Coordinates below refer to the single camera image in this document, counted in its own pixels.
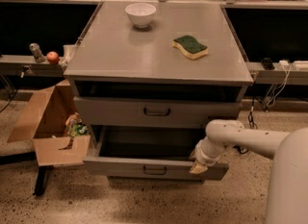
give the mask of cardboard box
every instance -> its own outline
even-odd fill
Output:
[[[76,112],[68,80],[39,90],[22,111],[8,142],[31,140],[39,166],[82,164],[90,136],[75,137],[71,149],[64,149],[70,142],[64,134],[65,122]]]

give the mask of green scouring pad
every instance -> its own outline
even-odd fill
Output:
[[[208,47],[199,43],[192,36],[182,36],[176,38],[172,46],[178,48],[185,57],[191,60],[201,58],[208,54]]]

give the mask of closed drawer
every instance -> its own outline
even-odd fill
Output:
[[[203,129],[104,127],[84,163],[91,174],[178,180],[221,180],[228,164],[220,163],[193,175],[189,154]]]
[[[84,122],[96,125],[200,128],[211,116],[235,118],[240,110],[239,103],[81,97],[74,101]]]

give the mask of speckled floor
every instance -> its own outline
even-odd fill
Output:
[[[32,143],[7,143],[31,93],[19,93],[0,113],[0,155],[33,151]],[[6,104],[4,94],[0,108]],[[239,120],[248,128],[250,101]],[[307,102],[277,102],[270,112],[255,105],[259,129],[293,131],[308,124]],[[270,160],[231,149],[220,162],[230,169],[222,181],[107,179],[84,166],[54,168],[45,193],[34,196],[36,161],[0,165],[0,223],[264,223]]]

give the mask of countertop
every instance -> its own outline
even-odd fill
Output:
[[[65,77],[120,78],[134,82],[250,85],[252,79],[219,4],[158,3],[153,22],[135,28],[125,14],[130,2],[104,2]],[[172,47],[191,35],[209,54],[191,61]]]

